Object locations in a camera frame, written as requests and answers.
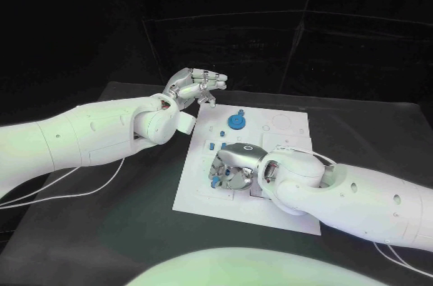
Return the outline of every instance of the white board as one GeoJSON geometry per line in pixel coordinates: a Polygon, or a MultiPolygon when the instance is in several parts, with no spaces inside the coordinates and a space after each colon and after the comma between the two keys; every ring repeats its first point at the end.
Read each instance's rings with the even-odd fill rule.
{"type": "Polygon", "coordinates": [[[173,210],[320,235],[319,220],[287,214],[261,193],[257,181],[244,191],[211,188],[208,173],[222,143],[250,143],[267,152],[276,145],[312,149],[307,114],[238,106],[201,105],[173,210]],[[232,130],[228,118],[244,110],[245,127],[232,130]]]}

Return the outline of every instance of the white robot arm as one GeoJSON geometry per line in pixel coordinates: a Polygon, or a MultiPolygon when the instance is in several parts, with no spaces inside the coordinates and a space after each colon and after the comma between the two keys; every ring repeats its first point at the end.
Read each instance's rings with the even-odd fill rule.
{"type": "Polygon", "coordinates": [[[110,163],[189,134],[195,117],[180,112],[198,98],[215,106],[212,89],[228,77],[185,68],[163,93],[76,106],[50,119],[0,128],[0,198],[55,170],[110,163]]]}
{"type": "Polygon", "coordinates": [[[211,186],[245,190],[257,178],[289,214],[309,213],[365,240],[433,252],[433,190],[325,159],[329,165],[306,150],[277,146],[267,153],[258,146],[235,143],[214,159],[211,186]],[[229,180],[222,174],[227,167],[237,171],[229,180]]]}

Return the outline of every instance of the blue button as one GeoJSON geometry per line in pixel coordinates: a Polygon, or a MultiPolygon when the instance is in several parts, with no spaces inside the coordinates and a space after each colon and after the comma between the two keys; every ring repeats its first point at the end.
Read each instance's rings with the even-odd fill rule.
{"type": "Polygon", "coordinates": [[[245,118],[242,115],[232,115],[228,118],[228,126],[234,130],[241,130],[245,127],[245,118]]]}
{"type": "Polygon", "coordinates": [[[219,182],[219,178],[215,176],[212,179],[211,187],[215,189],[215,184],[219,182]]]}

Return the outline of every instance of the white cable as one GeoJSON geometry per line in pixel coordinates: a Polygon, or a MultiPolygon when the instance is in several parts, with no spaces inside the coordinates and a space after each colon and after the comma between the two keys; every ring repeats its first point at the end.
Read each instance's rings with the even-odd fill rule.
{"type": "Polygon", "coordinates": [[[378,252],[384,255],[384,257],[385,257],[390,261],[393,261],[394,263],[397,263],[397,264],[401,265],[403,267],[405,267],[405,268],[414,270],[414,271],[418,272],[420,274],[423,274],[423,275],[429,276],[430,278],[433,278],[433,275],[431,275],[430,273],[423,272],[421,270],[416,269],[416,268],[411,267],[410,265],[407,266],[405,264],[400,263],[400,262],[395,261],[393,258],[390,258],[390,257],[384,254],[384,252],[381,251],[381,249],[378,248],[377,243],[374,242],[372,244],[374,244],[374,246],[377,247],[378,252]]]}
{"type": "Polygon", "coordinates": [[[120,163],[120,166],[117,168],[117,171],[113,175],[113,177],[108,179],[108,182],[95,190],[92,190],[91,192],[85,192],[85,193],[79,193],[79,194],[69,194],[69,195],[61,195],[58,197],[46,197],[40,200],[33,200],[33,202],[27,202],[27,203],[19,203],[17,205],[11,205],[11,206],[4,206],[4,207],[0,207],[0,209],[7,209],[7,208],[14,208],[14,207],[20,207],[20,206],[26,206],[32,203],[39,203],[39,202],[43,202],[46,200],[53,200],[55,198],[68,198],[68,197],[82,197],[84,195],[89,195],[89,194],[94,194],[97,191],[100,191],[107,185],[108,183],[113,181],[114,177],[117,176],[117,173],[120,172],[120,168],[121,168],[121,165],[124,164],[124,158],[121,159],[121,163],[120,163]]]}
{"type": "Polygon", "coordinates": [[[79,169],[79,167],[76,167],[74,170],[71,170],[63,176],[61,176],[52,183],[49,183],[46,186],[43,186],[39,190],[36,190],[35,192],[32,192],[30,194],[24,195],[23,197],[16,198],[14,200],[10,200],[9,202],[0,203],[0,206],[7,205],[9,203],[16,202],[17,200],[22,200],[23,198],[30,197],[33,194],[36,194],[37,192],[40,192],[43,189],[46,189],[50,185],[53,185],[62,178],[65,178],[66,176],[69,176],[72,174],[72,172],[76,171],[76,169],[79,169]]]}
{"type": "Polygon", "coordinates": [[[388,244],[388,248],[390,248],[390,250],[393,251],[393,253],[394,253],[395,257],[398,258],[398,260],[403,262],[403,264],[405,264],[407,266],[413,267],[411,265],[408,265],[408,263],[404,261],[404,259],[401,259],[401,257],[398,256],[395,250],[394,250],[393,247],[390,246],[390,244],[388,244]]]}
{"type": "Polygon", "coordinates": [[[336,162],[335,162],[330,158],[328,158],[326,156],[320,155],[319,153],[316,153],[316,152],[312,151],[312,150],[306,150],[304,148],[290,147],[290,146],[289,146],[289,149],[297,150],[297,151],[300,151],[300,152],[303,152],[303,153],[309,153],[310,155],[316,155],[316,156],[319,156],[320,158],[323,158],[332,165],[336,164],[336,162]]]}

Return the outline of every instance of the gray table surface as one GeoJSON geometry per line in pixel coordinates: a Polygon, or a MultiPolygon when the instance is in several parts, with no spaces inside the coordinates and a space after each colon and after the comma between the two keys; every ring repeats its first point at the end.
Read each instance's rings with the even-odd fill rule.
{"type": "MultiPolygon", "coordinates": [[[[150,96],[162,86],[111,82],[100,100],[150,96]]],[[[214,91],[216,103],[309,114],[315,150],[339,163],[433,187],[433,132],[408,103],[214,91]]],[[[186,109],[198,114],[199,106],[186,109]]],[[[32,205],[0,255],[0,284],[124,285],[149,267],[196,250],[253,247],[315,258],[388,285],[433,280],[393,264],[374,245],[320,225],[322,236],[172,211],[190,136],[128,157],[107,188],[81,198],[32,205]]],[[[120,162],[81,168],[37,198],[94,190],[120,162]]],[[[49,181],[69,170],[50,174],[49,181]]],[[[433,254],[397,248],[433,272],[433,254]]]]}

